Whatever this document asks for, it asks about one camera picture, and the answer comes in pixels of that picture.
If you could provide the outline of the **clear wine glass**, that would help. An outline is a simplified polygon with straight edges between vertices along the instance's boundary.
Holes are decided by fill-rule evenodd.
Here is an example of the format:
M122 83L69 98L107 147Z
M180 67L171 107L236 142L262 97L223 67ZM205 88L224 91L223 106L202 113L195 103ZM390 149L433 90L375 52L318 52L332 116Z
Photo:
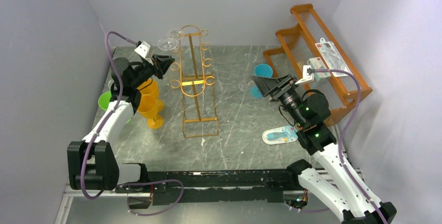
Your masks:
M165 55L174 55L179 52L178 41L176 38L165 37L157 42L157 47L164 52Z
M166 36L168 38L175 39L177 42L179 42L180 40L183 39L185 34L182 33L182 30L180 28L172 28L167 31Z

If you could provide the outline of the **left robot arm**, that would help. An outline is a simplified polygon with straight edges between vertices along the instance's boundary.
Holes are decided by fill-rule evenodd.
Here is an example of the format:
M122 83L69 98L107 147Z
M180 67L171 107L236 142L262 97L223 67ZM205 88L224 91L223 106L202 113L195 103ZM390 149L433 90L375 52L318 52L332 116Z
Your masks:
M108 109L89 134L67 147L68 177L73 190L109 191L117 186L120 166L111 143L139 108L139 86L153 77L162 79L174 62L171 56L157 54L140 61L124 57L112 60Z

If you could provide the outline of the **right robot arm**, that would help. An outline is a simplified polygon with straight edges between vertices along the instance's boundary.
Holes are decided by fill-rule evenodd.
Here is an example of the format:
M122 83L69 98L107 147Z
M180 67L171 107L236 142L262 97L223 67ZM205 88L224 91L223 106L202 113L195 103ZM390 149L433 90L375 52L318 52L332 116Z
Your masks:
M391 202L376 196L342 154L342 145L325 124L331 112L326 96L319 90L296 91L296 79L252 76L263 97L280 102L294 120L299 144L326 170L333 180L326 181L304 159L287 167L287 185L293 190L304 188L314 194L341 223L391 223L397 210Z

